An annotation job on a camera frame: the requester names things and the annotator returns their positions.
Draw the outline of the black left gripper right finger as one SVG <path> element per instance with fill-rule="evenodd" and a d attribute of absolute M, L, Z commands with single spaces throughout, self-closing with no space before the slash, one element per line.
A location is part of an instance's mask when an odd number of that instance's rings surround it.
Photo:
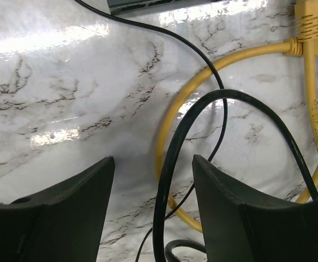
<path fill-rule="evenodd" d="M 192 166 L 209 261 L 318 261 L 318 200 L 270 196 L 199 155 Z"/>

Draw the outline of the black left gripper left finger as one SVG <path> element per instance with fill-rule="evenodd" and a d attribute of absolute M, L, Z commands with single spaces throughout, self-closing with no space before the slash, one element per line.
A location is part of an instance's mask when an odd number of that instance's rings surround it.
<path fill-rule="evenodd" d="M 96 261 L 115 161 L 0 204 L 0 261 Z"/>

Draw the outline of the black network switch box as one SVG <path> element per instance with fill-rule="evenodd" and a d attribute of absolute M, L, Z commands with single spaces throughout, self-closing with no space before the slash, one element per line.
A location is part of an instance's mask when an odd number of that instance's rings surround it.
<path fill-rule="evenodd" d="M 110 13 L 120 15 L 135 11 L 167 11 L 212 3 L 208 0 L 109 0 Z"/>

